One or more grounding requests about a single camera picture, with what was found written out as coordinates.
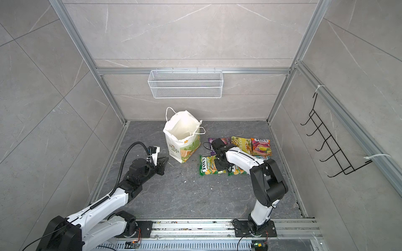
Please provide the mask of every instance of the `metal beam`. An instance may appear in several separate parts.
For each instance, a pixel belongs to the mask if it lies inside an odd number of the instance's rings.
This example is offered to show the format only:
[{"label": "metal beam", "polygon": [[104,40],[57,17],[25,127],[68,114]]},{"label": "metal beam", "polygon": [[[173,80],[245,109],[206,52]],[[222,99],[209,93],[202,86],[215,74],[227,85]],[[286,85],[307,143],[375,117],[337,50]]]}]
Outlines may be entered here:
[{"label": "metal beam", "polygon": [[187,68],[152,68],[152,67],[127,67],[127,68],[97,68],[98,74],[149,74],[153,70],[221,70],[224,74],[289,74],[290,69],[285,67],[266,68],[232,68],[232,67],[187,67]]},{"label": "metal beam", "polygon": [[[317,88],[318,85],[323,85],[323,83],[302,61],[297,62],[296,68],[307,79],[314,89]],[[386,153],[385,150],[364,129],[364,127],[354,118],[354,116],[328,90],[328,88],[318,88],[317,93],[336,115],[336,117],[341,121],[349,133],[355,138],[357,143],[368,156],[378,153]],[[372,158],[372,160],[402,197],[402,170],[397,163],[395,163],[392,158],[387,156],[378,156]]]},{"label": "metal beam", "polygon": [[95,62],[94,62],[92,56],[90,55],[89,50],[87,49],[84,42],[82,41],[81,36],[79,35],[77,28],[74,26],[74,23],[73,23],[71,17],[69,16],[67,9],[64,6],[63,2],[61,0],[49,0],[49,1],[50,1],[50,4],[53,6],[54,11],[56,11],[57,15],[59,16],[64,27],[66,28],[71,39],[73,40],[78,51],[80,52],[85,63],[87,64],[89,70],[92,72],[93,76],[95,77],[95,80],[98,82],[100,88],[102,89],[103,93],[105,94],[106,98],[108,99],[113,110],[119,117],[121,123],[124,124],[127,120],[125,119],[123,112],[121,111],[119,105],[117,104],[112,92],[109,90],[109,87],[107,86],[106,82],[97,73]]},{"label": "metal beam", "polygon": [[268,115],[267,122],[270,124],[279,108],[279,105],[281,104],[283,97],[285,96],[285,93],[287,89],[289,88],[289,85],[292,81],[293,78],[293,73],[295,69],[295,65],[297,61],[300,61],[303,59],[308,46],[311,43],[311,40],[314,37],[314,34],[316,33],[318,26],[320,25],[322,18],[325,15],[325,12],[327,11],[329,5],[331,4],[332,0],[320,0],[317,4],[317,8],[314,11],[313,17],[311,18],[311,21],[307,27],[306,33],[304,34],[303,39],[301,40],[299,49],[296,52],[296,56],[293,59],[291,69],[292,71],[290,72],[290,75],[285,79],[283,82],[281,89],[279,90],[279,93],[275,99],[274,105],[271,108],[271,112]]}]

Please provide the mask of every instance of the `wall tile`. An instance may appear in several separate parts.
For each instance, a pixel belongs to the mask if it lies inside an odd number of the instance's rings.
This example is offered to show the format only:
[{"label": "wall tile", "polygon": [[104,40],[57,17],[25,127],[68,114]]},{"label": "wall tile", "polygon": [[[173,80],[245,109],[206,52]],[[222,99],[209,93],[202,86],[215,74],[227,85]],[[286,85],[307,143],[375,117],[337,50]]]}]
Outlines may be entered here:
[{"label": "wall tile", "polygon": [[402,60],[402,2],[334,0],[325,18]]},{"label": "wall tile", "polygon": [[66,100],[92,130],[95,130],[109,106],[109,101],[90,72],[69,92]]},{"label": "wall tile", "polygon": [[[63,0],[69,4],[215,4],[214,0]],[[221,4],[317,3],[318,0],[220,0]]]},{"label": "wall tile", "polygon": [[121,127],[122,125],[119,118],[117,117],[112,106],[109,106],[96,126],[94,133],[107,147],[107,149],[111,150]]},{"label": "wall tile", "polygon": [[11,40],[12,37],[10,36],[10,34],[0,24],[0,46],[7,42],[10,42]]},{"label": "wall tile", "polygon": [[0,47],[0,162],[62,96],[15,41]]},{"label": "wall tile", "polygon": [[[115,95],[152,95],[148,75],[104,75]],[[283,74],[225,74],[223,95],[278,94],[283,83]]]},{"label": "wall tile", "polygon": [[89,71],[60,20],[17,42],[63,96]]},{"label": "wall tile", "polygon": [[[93,133],[41,213],[23,247],[42,236],[54,217],[67,217],[82,210],[108,154],[109,150]],[[35,250],[38,243],[32,244],[31,250]]]},{"label": "wall tile", "polygon": [[282,105],[271,126],[308,217],[316,218],[328,248],[357,251],[314,161]]},{"label": "wall tile", "polygon": [[98,67],[290,67],[293,59],[95,59]]},{"label": "wall tile", "polygon": [[304,62],[402,166],[402,63],[326,20]]},{"label": "wall tile", "polygon": [[[373,163],[349,175],[328,177],[341,169],[333,157],[326,162],[319,161],[330,157],[331,152],[327,145],[321,151],[315,150],[320,148],[323,139],[319,132],[311,137],[306,136],[306,133],[311,134],[315,130],[311,121],[305,126],[301,125],[308,120],[314,103],[313,93],[314,88],[303,76],[297,75],[283,99],[283,106],[300,133],[350,235],[359,250],[397,250],[402,239],[402,233],[398,231],[402,221],[402,198]],[[353,167],[363,165],[366,154],[320,97],[317,98],[315,111]],[[323,126],[320,130],[323,134],[328,132]],[[339,149],[333,143],[330,146],[334,151]],[[336,154],[336,157],[343,168],[349,166],[342,154]]]},{"label": "wall tile", "polygon": [[48,0],[1,0],[0,23],[13,38],[46,25],[58,16]]},{"label": "wall tile", "polygon": [[67,4],[66,8],[96,59],[289,59],[315,6]]},{"label": "wall tile", "polygon": [[0,164],[2,250],[21,246],[91,133],[62,100]]},{"label": "wall tile", "polygon": [[128,120],[165,120],[166,107],[188,110],[197,119],[265,120],[276,95],[223,95],[221,98],[160,98],[115,95]]}]

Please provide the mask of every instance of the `mesh basket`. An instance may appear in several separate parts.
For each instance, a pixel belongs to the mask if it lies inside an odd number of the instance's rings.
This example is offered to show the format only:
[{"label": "mesh basket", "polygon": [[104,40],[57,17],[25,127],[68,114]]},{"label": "mesh basket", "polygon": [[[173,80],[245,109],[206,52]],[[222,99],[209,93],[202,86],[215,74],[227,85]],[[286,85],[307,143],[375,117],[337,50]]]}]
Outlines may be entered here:
[{"label": "mesh basket", "polygon": [[220,70],[153,70],[148,78],[154,98],[220,98]]}]

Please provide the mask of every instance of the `black hook rack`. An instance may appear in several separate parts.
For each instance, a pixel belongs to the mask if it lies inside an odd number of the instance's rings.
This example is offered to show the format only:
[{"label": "black hook rack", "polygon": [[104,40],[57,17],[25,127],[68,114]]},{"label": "black hook rack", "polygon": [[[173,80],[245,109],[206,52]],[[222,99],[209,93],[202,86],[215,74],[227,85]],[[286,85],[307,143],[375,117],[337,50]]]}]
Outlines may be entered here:
[{"label": "black hook rack", "polygon": [[[333,176],[329,176],[329,175],[327,175],[327,176],[330,177],[330,178],[332,178],[332,177],[335,177],[335,176],[337,176],[337,175],[339,175],[339,174],[341,174],[341,173],[344,173],[345,175],[348,175],[348,174],[350,174],[350,173],[352,173],[352,172],[354,172],[354,171],[359,170],[360,168],[364,167],[365,165],[368,165],[368,164],[370,164],[371,162],[373,162],[372,160],[368,160],[368,161],[366,161],[366,162],[364,163],[364,165],[362,165],[362,166],[360,166],[360,167],[358,167],[358,168],[354,168],[354,167],[353,167],[353,165],[350,163],[349,159],[346,157],[345,153],[342,151],[341,147],[338,145],[338,142],[335,140],[335,138],[332,136],[331,132],[328,130],[328,128],[326,127],[326,125],[324,124],[324,122],[321,120],[320,116],[319,116],[319,115],[316,113],[316,111],[314,110],[314,106],[316,105],[316,101],[317,101],[317,93],[314,93],[313,98],[315,98],[315,99],[314,99],[313,108],[311,109],[310,113],[308,114],[308,115],[309,115],[309,119],[306,121],[306,123],[301,124],[301,125],[303,125],[303,126],[306,125],[310,120],[314,123],[314,125],[316,126],[315,131],[314,131],[312,134],[310,134],[310,135],[308,135],[308,134],[306,134],[306,135],[307,135],[307,136],[312,136],[314,133],[316,133],[316,131],[318,131],[318,132],[321,134],[322,138],[324,139],[324,142],[322,143],[322,146],[321,146],[321,148],[320,148],[319,150],[318,150],[318,149],[315,149],[315,150],[316,150],[317,152],[321,151],[322,148],[324,147],[325,143],[326,143],[327,146],[328,146],[328,148],[329,148],[329,150],[330,150],[331,153],[332,153],[332,155],[329,156],[326,160],[320,160],[320,161],[321,161],[321,162],[326,162],[326,161],[329,160],[330,158],[334,157],[335,160],[336,160],[336,162],[338,163],[339,167],[341,168],[341,171],[338,172],[337,174],[335,174],[335,175],[333,175]],[[319,125],[317,125],[317,123],[312,119],[312,117],[313,117],[314,114],[317,115],[318,119],[320,120],[320,124],[319,124]],[[328,133],[329,133],[329,136],[328,136],[327,138],[324,137],[323,133],[322,133],[321,130],[320,130],[320,127],[322,127],[322,126],[324,126],[325,129],[326,129],[326,130],[328,131]],[[332,140],[336,143],[336,145],[337,145],[337,147],[338,147],[338,150],[335,151],[335,152],[334,152],[334,150],[331,148],[331,146],[329,146],[329,144],[328,144],[328,140],[329,140],[330,138],[332,138]],[[342,165],[339,163],[339,160],[338,160],[338,158],[337,158],[336,155],[335,155],[335,154],[337,154],[338,152],[341,152],[341,153],[343,154],[343,156],[345,157],[346,161],[348,162],[348,167],[342,168]]]}]

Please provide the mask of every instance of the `gray floor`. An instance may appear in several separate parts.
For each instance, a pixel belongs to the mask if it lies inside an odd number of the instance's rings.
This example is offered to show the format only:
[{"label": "gray floor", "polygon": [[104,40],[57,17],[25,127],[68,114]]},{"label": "gray floor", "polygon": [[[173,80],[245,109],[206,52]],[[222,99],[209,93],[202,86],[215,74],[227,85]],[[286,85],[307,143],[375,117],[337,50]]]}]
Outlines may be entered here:
[{"label": "gray floor", "polygon": [[[124,136],[119,152],[102,188],[102,195],[108,193],[116,182],[121,158],[135,141],[145,145],[161,147],[159,156],[168,156],[163,121],[133,121]],[[265,121],[205,121],[207,133],[201,135],[201,142],[209,137],[256,137],[273,139]],[[283,165],[275,143],[271,141],[272,159],[276,160],[282,173]],[[183,164],[173,158],[166,165],[165,175],[155,175],[143,185],[143,191],[123,210],[137,218],[246,218],[255,204],[249,175],[199,174],[199,155],[210,155],[202,146]],[[127,156],[123,174],[135,158],[145,157],[145,151],[134,147]],[[301,212],[291,187],[272,218],[301,218]]]}]

